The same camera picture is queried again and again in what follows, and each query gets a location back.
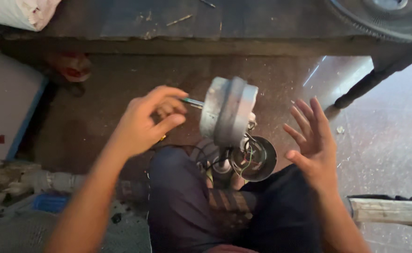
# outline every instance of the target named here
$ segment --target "floor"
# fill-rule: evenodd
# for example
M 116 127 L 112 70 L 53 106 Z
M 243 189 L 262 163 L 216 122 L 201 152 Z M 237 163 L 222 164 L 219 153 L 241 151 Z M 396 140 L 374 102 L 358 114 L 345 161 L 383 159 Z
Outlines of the floor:
M 371 71 L 369 57 L 174 57 L 91 55 L 92 76 L 80 98 L 59 90 L 33 145 L 35 161 L 54 171 L 86 173 L 119 122 L 128 102 L 158 85 L 184 89 L 203 100 L 211 80 L 239 76 L 259 87 L 253 135 L 273 143 L 276 169 L 295 142 L 283 123 L 298 128 L 289 115 L 292 101 L 317 96 L 332 105 Z M 338 144 L 342 196 L 362 193 L 412 196 L 412 66 L 395 73 L 341 111 L 326 111 Z M 190 108 L 187 121 L 166 143 L 196 144 L 200 111 Z M 342 126 L 345 131 L 338 134 Z M 151 153 L 133 158 L 124 178 L 145 178 Z M 362 233 L 374 252 L 412 252 L 412 227 L 365 223 Z

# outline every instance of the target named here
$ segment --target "hand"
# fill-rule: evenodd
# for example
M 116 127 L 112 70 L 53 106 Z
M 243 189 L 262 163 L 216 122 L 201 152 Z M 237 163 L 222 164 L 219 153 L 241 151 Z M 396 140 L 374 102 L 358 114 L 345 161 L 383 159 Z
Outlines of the hand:
M 185 98 L 184 91 L 159 86 L 142 98 L 131 100 L 113 135 L 108 141 L 108 149 L 113 149 L 123 159 L 128 159 L 147 151 L 168 131 L 184 123 L 187 112 L 177 98 Z M 150 115 L 157 111 L 163 118 L 155 124 Z
M 294 150 L 288 151 L 286 158 L 301 169 L 304 177 L 317 193 L 334 194 L 338 192 L 335 166 L 337 145 L 332 137 L 328 119 L 317 98 L 311 99 L 310 103 L 312 109 L 303 100 L 295 102 L 306 118 L 295 107 L 291 108 L 291 114 L 303 134 L 287 124 L 283 126 L 301 150 L 301 153 Z

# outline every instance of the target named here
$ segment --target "white cloth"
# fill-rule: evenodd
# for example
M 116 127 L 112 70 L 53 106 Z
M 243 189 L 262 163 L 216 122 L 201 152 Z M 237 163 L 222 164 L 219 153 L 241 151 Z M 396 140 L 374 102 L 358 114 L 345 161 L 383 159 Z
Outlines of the white cloth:
M 40 31 L 61 0 L 0 0 L 0 24 Z

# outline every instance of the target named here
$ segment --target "fan grille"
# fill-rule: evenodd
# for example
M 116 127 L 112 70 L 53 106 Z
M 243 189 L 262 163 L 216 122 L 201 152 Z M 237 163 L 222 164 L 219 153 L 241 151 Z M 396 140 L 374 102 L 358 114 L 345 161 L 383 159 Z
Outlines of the fan grille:
M 327 0 L 345 21 L 370 34 L 412 41 L 412 0 Z

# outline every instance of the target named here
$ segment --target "tiled floor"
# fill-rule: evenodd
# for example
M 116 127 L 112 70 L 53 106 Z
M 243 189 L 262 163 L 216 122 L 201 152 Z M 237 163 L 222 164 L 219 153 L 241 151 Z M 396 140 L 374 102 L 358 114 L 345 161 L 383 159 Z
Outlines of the tiled floor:
M 52 102 L 35 146 L 37 162 L 55 170 L 85 173 L 118 123 L 129 100 L 162 84 L 177 86 L 203 100 L 216 76 L 239 76 L 259 87 L 254 135 L 271 141 L 278 153 L 276 169 L 288 164 L 283 154 L 297 148 L 281 128 L 294 126 L 292 100 L 317 96 L 332 105 L 371 71 L 366 57 L 164 57 L 93 55 L 86 94 L 75 98 L 64 90 Z M 412 66 L 395 73 L 348 108 L 327 110 L 338 143 L 337 164 L 342 195 L 379 193 L 412 196 Z M 200 112 L 190 108 L 187 122 L 173 130 L 167 143 L 195 144 Z M 337 134 L 343 126 L 344 134 Z M 142 178 L 144 154 L 127 166 L 124 177 Z M 374 251 L 412 252 L 412 228 L 362 224 Z

